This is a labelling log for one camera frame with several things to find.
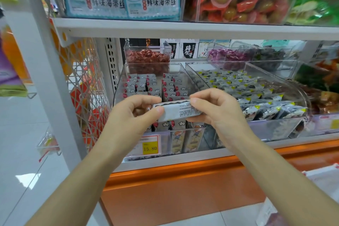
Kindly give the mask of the rows of white red-dotted packets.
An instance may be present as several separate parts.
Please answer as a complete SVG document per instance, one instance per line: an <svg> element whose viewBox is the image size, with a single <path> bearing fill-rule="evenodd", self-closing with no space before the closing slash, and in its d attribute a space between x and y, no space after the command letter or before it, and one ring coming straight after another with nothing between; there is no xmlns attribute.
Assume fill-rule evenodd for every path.
<svg viewBox="0 0 339 226"><path fill-rule="evenodd" d="M184 100L189 96L189 83L184 73L127 74L119 84L117 100L133 95L158 96L163 102Z"/></svg>

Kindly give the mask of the orange shelf base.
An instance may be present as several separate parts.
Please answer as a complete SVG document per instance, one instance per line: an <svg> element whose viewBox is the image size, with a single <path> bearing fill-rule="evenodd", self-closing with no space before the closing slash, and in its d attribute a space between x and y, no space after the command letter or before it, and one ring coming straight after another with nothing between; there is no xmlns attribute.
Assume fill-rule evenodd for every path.
<svg viewBox="0 0 339 226"><path fill-rule="evenodd" d="M156 226L265 197L239 158L223 148L122 163L100 201L113 226Z"/></svg>

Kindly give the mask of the small clear bin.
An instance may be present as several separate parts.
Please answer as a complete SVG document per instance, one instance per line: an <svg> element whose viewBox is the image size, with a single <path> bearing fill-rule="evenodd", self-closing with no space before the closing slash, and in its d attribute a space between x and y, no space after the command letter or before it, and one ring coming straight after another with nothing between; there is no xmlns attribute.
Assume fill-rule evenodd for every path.
<svg viewBox="0 0 339 226"><path fill-rule="evenodd" d="M160 46L137 47L125 43L124 53L130 74L162 76L170 70L172 47L165 41Z"/></svg>

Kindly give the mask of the clear hanging snack bag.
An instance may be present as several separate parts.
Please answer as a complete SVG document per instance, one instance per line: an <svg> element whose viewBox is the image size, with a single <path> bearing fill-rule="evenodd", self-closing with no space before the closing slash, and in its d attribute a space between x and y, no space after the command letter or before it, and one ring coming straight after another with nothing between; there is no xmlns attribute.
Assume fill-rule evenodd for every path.
<svg viewBox="0 0 339 226"><path fill-rule="evenodd" d="M40 142L36 146L37 151L40 155L39 163L50 154L61 155L60 147L57 143L57 140L53 134L51 127L48 127L45 134L42 136Z"/></svg>

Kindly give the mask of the white lattice side panel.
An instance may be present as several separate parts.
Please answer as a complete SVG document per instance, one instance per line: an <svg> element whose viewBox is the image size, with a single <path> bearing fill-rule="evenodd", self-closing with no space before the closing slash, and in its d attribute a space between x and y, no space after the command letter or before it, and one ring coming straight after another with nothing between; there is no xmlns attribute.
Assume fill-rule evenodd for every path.
<svg viewBox="0 0 339 226"><path fill-rule="evenodd" d="M51 18L49 22L83 142L90 151L98 141L111 110L95 42L92 38L81 38L62 47Z"/></svg>

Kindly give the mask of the pile of orange brown snacks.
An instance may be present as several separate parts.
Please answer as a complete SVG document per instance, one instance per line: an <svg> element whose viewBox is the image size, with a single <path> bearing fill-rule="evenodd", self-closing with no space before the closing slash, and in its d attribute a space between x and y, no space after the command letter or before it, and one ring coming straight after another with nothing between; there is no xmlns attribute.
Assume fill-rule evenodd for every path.
<svg viewBox="0 0 339 226"><path fill-rule="evenodd" d="M299 69L299 66L305 62L298 61L295 71ZM318 66L330 71L336 71L339 74L339 58L333 60L322 60L314 63L305 63L308 65ZM321 91L319 89L311 88L306 85L302 85L294 80L293 73L292 79L296 84L306 93L308 99L311 101L311 113L316 114L328 114L339 112L339 93L330 91Z"/></svg>

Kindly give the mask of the row of cartoon print packets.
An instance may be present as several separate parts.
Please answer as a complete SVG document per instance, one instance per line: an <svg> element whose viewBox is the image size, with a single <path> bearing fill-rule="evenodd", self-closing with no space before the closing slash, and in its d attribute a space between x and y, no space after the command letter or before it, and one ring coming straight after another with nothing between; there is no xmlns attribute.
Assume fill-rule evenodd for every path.
<svg viewBox="0 0 339 226"><path fill-rule="evenodd" d="M189 122L186 119L155 122L151 127L153 132L161 136L159 156L198 151L205 128L202 122Z"/></svg>

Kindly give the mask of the large clear rounded bin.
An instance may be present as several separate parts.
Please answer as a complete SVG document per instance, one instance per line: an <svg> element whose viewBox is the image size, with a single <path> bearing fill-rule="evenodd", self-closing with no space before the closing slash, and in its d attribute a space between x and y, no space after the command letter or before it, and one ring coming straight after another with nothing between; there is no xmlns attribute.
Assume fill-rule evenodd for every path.
<svg viewBox="0 0 339 226"><path fill-rule="evenodd" d="M185 69L189 76L192 78L193 82L197 85L199 90L204 90L209 88L205 82L198 82L200 78L197 74L198 70L215 70L215 69L224 69L222 63L213 63L213 62L186 62ZM294 87L292 83L274 75L273 73L267 72L251 62L241 62L240 69L236 70L245 70L253 76L264 77L269 83L274 86L280 86L283 90L286 91L289 98L299 101L302 106L307 108L307 114L304 117L300 118L290 118L290 119L279 119L279 120L267 120L267 121L247 121L252 131L264 142L280 141L286 138L290 138L292 133L297 129L297 127L304 122L308 121L308 104L305 94L298 87Z"/></svg>

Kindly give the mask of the large clear bin with dividers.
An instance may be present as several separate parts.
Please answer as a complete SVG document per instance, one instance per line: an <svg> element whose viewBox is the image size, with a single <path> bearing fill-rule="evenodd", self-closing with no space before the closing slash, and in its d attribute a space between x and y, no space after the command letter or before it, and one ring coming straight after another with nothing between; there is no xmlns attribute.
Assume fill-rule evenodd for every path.
<svg viewBox="0 0 339 226"><path fill-rule="evenodd" d="M199 151L206 125L187 117L196 110L189 96L204 88L197 74L181 63L124 65L114 96L114 105L133 95L159 96L165 112L150 125L126 161L151 159Z"/></svg>

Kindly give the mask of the clear price tag holder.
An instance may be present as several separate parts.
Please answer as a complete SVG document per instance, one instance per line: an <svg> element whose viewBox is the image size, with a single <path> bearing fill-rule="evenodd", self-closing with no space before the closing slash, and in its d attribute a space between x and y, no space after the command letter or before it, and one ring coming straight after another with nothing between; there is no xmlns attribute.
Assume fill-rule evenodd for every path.
<svg viewBox="0 0 339 226"><path fill-rule="evenodd" d="M339 133L339 112L314 115L308 128L311 136Z"/></svg>

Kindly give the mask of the yellow price tag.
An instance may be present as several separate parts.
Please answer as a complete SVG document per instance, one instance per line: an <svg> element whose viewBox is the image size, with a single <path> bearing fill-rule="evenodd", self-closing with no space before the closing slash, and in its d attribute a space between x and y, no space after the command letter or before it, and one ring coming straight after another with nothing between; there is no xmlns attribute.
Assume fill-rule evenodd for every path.
<svg viewBox="0 0 339 226"><path fill-rule="evenodd" d="M143 142L142 143L142 154L143 155L152 155L159 153L158 142Z"/></svg>

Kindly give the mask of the row of black white boxes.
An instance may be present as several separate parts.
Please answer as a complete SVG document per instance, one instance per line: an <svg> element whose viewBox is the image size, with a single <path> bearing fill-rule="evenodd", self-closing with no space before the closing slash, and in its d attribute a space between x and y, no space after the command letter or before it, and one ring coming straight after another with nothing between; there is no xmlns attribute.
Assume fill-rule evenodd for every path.
<svg viewBox="0 0 339 226"><path fill-rule="evenodd" d="M160 47L167 42L171 46L171 59L196 59L206 57L208 45L212 39L154 39L154 38L121 38L121 50L128 42L130 47Z"/></svg>

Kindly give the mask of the white shelf upright post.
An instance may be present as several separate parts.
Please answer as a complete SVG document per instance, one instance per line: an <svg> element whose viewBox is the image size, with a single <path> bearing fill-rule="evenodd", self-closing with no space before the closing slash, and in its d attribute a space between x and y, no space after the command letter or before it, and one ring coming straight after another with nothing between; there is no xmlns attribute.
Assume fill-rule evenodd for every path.
<svg viewBox="0 0 339 226"><path fill-rule="evenodd" d="M9 225L20 225L15 216L23 212L23 223L26 223L81 162L87 150L42 1L18 0L16 4L4 4L3 8L61 149L61 156L54 154L46 158L33 190L23 194L10 215Z"/></svg>

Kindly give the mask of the person's left forearm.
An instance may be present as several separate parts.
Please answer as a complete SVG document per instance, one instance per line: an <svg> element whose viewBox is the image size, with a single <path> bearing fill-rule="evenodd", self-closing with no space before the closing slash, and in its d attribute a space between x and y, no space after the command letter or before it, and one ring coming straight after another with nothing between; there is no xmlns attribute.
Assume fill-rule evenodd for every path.
<svg viewBox="0 0 339 226"><path fill-rule="evenodd" d="M140 135L104 131L90 153L71 171L24 226L87 226L110 174Z"/></svg>

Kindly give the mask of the pile of dark wrapped candies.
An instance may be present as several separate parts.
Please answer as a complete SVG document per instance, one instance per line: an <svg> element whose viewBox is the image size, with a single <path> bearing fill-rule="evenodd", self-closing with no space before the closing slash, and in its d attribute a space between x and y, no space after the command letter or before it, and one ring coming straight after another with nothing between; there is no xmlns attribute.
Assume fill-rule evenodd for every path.
<svg viewBox="0 0 339 226"><path fill-rule="evenodd" d="M272 47L269 48L250 48L245 49L245 54L248 61L258 61L254 64L266 71L275 71L281 64L286 52L284 49L276 50Z"/></svg>

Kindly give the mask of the person's right forearm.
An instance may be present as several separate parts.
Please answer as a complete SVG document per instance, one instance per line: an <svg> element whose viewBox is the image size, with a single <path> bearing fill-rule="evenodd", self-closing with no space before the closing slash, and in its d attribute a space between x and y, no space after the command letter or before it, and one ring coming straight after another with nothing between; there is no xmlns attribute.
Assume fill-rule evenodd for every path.
<svg viewBox="0 0 339 226"><path fill-rule="evenodd" d="M289 226L339 226L339 204L254 134L227 139L225 146Z"/></svg>

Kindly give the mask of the pile of purple wrapped candies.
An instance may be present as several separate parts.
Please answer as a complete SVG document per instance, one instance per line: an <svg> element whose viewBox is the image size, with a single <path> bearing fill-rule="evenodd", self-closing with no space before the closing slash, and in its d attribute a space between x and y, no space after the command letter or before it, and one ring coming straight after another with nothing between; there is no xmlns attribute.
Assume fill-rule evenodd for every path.
<svg viewBox="0 0 339 226"><path fill-rule="evenodd" d="M244 51L239 49L212 49L208 53L208 61L248 61Z"/></svg>

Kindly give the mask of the pile of red wrapped candies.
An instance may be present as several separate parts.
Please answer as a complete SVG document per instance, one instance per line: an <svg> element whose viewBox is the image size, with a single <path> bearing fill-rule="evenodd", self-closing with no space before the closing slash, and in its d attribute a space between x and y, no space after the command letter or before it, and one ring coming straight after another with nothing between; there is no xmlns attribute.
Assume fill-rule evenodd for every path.
<svg viewBox="0 0 339 226"><path fill-rule="evenodd" d="M155 74L160 76L169 72L170 56L166 53L144 50L128 50L126 63L130 74Z"/></svg>

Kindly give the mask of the wide clear bin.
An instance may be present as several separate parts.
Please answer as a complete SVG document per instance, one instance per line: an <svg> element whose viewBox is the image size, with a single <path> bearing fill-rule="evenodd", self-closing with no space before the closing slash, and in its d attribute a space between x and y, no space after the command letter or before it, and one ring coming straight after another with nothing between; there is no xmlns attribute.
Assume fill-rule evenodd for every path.
<svg viewBox="0 0 339 226"><path fill-rule="evenodd" d="M211 42L208 45L207 60L222 63L224 69L240 69L241 62L251 62L255 66L274 73L283 60L295 60L293 47L286 41L269 41L268 44L254 45L241 41L234 42L230 47Z"/></svg>

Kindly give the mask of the white snack packet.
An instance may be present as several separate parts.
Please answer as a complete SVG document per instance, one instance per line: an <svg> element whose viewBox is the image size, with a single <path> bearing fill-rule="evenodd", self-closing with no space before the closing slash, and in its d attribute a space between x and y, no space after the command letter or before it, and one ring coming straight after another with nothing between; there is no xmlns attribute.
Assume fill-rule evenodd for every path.
<svg viewBox="0 0 339 226"><path fill-rule="evenodd" d="M190 99L169 101L152 105L152 108L155 107L164 108L163 115L158 119L159 122L195 117L202 114L201 111L191 105Z"/></svg>

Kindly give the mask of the pile of black white packets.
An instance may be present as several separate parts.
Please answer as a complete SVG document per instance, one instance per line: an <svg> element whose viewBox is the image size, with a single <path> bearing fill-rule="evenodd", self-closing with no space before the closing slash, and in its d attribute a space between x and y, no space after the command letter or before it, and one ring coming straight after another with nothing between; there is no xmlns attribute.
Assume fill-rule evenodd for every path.
<svg viewBox="0 0 339 226"><path fill-rule="evenodd" d="M209 88L233 96L247 121L300 118L307 114L307 108L289 98L282 87L245 70L198 70L197 74L200 77L198 82L205 82Z"/></svg>

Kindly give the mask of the pile of dark green snacks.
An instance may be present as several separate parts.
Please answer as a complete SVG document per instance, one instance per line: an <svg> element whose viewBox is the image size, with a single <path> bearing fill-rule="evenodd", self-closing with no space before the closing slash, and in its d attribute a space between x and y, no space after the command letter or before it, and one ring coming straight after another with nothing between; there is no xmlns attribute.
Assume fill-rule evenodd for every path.
<svg viewBox="0 0 339 226"><path fill-rule="evenodd" d="M321 91L339 93L339 74L336 71L303 63L295 71L294 80Z"/></svg>

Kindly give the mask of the person's right hand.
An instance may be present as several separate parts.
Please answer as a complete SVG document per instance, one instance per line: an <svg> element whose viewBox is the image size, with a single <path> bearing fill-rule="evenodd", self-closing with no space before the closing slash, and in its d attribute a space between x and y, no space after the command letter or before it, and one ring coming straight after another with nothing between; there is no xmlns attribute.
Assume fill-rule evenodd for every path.
<svg viewBox="0 0 339 226"><path fill-rule="evenodd" d="M191 105L211 117L212 126L223 145L236 151L248 141L257 139L249 127L237 100L225 91L209 88L190 95Z"/></svg>

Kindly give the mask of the person's left hand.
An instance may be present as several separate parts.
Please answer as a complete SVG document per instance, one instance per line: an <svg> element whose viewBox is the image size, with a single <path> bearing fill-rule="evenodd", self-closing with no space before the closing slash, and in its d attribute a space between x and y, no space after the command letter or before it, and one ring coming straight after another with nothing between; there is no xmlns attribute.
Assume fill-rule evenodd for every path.
<svg viewBox="0 0 339 226"><path fill-rule="evenodd" d="M108 143L112 144L112 148L121 152L123 156L127 155L145 133L135 128L135 110L137 108L150 110L152 105L161 101L158 96L133 95L115 105L104 128L108 130Z"/></svg>

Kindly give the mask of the white shelf board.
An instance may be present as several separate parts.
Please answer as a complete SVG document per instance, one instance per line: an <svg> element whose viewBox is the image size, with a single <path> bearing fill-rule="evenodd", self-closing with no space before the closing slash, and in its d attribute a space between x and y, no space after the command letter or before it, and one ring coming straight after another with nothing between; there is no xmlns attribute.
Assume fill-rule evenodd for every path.
<svg viewBox="0 0 339 226"><path fill-rule="evenodd" d="M339 40L338 27L54 18L66 37Z"/></svg>

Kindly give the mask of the white perforated shelf rail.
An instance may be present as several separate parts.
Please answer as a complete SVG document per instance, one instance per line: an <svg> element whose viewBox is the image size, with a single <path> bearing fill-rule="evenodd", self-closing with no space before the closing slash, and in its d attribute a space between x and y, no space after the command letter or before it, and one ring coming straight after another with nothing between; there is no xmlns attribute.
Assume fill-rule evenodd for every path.
<svg viewBox="0 0 339 226"><path fill-rule="evenodd" d="M105 39L105 50L108 59L109 73L111 75L113 92L116 92L119 81L118 59L116 58L116 49L114 38Z"/></svg>

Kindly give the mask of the white package with red print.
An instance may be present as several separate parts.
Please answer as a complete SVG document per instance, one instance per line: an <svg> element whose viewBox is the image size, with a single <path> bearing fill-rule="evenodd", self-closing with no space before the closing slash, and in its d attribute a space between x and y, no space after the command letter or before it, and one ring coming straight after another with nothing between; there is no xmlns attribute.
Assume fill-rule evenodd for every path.
<svg viewBox="0 0 339 226"><path fill-rule="evenodd" d="M339 203L339 164L303 171L302 174ZM269 198L265 198L256 218L257 226L289 226Z"/></svg>

